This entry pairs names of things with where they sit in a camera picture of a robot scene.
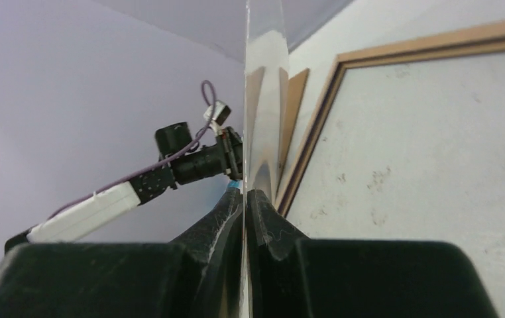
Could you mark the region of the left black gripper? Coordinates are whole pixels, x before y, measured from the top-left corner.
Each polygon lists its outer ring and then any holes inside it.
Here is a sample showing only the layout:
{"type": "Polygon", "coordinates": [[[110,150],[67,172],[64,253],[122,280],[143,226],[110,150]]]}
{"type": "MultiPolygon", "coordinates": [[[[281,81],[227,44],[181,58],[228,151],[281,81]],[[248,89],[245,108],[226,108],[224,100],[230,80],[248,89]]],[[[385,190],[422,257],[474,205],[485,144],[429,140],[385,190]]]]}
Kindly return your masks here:
{"type": "Polygon", "coordinates": [[[202,146],[191,154],[173,161],[173,176],[177,184],[185,185],[219,174],[230,180],[243,178],[243,141],[232,127],[225,127],[215,137],[212,146],[202,146]]]}

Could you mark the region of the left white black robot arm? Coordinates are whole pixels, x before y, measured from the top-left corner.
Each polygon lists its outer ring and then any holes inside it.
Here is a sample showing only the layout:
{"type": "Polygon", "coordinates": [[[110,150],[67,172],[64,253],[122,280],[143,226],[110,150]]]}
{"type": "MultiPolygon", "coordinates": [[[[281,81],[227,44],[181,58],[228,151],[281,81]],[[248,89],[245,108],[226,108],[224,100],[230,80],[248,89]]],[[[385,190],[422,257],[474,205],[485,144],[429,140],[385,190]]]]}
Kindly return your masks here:
{"type": "Polygon", "coordinates": [[[232,127],[215,130],[215,144],[201,148],[185,122],[158,129],[154,137],[157,164],[67,204],[48,220],[9,238],[4,251],[27,243],[73,242],[167,189],[220,174],[231,180],[243,177],[243,141],[232,127]]]}

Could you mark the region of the brown cardboard backing board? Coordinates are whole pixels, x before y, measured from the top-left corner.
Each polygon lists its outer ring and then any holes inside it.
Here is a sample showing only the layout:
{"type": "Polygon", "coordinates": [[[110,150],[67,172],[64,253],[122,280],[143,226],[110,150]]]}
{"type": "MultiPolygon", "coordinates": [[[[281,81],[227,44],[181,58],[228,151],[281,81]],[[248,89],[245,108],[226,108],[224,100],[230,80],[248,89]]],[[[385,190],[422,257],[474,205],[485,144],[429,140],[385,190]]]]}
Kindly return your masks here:
{"type": "Polygon", "coordinates": [[[280,140],[278,144],[278,179],[281,180],[287,161],[292,135],[304,96],[310,69],[293,77],[280,68],[280,140]]]}

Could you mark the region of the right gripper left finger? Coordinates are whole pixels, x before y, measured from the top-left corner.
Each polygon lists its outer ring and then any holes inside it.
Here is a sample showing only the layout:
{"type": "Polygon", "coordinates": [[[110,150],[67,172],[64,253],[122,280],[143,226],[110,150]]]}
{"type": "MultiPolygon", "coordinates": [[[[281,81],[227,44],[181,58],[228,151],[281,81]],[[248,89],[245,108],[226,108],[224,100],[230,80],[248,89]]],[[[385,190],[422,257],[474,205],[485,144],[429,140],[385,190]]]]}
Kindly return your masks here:
{"type": "Polygon", "coordinates": [[[238,317],[243,196],[167,243],[22,243],[0,263],[0,317],[238,317]]]}

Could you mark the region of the blue wooden picture frame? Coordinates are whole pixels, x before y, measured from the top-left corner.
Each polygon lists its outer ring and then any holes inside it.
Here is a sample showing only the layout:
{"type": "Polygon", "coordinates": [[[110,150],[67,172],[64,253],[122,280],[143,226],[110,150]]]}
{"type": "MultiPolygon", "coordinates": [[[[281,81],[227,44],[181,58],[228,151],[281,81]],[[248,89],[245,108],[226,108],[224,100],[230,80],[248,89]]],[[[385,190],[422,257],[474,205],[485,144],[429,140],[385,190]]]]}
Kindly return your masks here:
{"type": "Polygon", "coordinates": [[[505,19],[338,54],[317,100],[277,206],[286,217],[315,150],[338,90],[349,70],[505,52],[505,19]]]}

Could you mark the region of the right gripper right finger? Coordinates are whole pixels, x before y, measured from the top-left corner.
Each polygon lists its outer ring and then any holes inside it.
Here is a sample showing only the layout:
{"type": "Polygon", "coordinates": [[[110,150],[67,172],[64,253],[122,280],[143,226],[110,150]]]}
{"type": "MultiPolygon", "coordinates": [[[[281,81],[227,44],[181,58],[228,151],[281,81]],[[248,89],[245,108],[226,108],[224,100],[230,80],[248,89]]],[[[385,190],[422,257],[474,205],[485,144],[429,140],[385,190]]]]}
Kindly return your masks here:
{"type": "Polygon", "coordinates": [[[263,191],[247,193],[252,317],[495,317],[447,242],[309,238],[263,191]]]}

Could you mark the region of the clear acrylic glass sheet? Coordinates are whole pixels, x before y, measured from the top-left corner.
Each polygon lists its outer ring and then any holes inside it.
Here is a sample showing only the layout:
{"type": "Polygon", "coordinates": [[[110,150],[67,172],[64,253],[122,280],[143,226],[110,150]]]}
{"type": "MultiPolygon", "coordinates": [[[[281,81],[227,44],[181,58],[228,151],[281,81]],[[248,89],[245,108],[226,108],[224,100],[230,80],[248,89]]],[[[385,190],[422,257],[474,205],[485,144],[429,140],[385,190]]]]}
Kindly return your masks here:
{"type": "Polygon", "coordinates": [[[275,199],[289,53],[281,1],[247,1],[246,9],[241,317],[254,317],[253,195],[275,199]]]}

